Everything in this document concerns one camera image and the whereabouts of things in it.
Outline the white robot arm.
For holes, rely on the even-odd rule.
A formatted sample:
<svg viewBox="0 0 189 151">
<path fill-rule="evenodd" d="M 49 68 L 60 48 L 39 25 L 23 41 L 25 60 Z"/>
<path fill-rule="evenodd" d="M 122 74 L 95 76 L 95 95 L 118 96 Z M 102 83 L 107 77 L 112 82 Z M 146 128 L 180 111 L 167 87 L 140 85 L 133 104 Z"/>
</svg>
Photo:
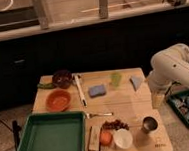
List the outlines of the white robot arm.
<svg viewBox="0 0 189 151">
<path fill-rule="evenodd" d="M 176 81 L 189 88 L 189 46 L 184 43 L 155 53 L 147 82 L 151 92 L 163 92 Z"/>
</svg>

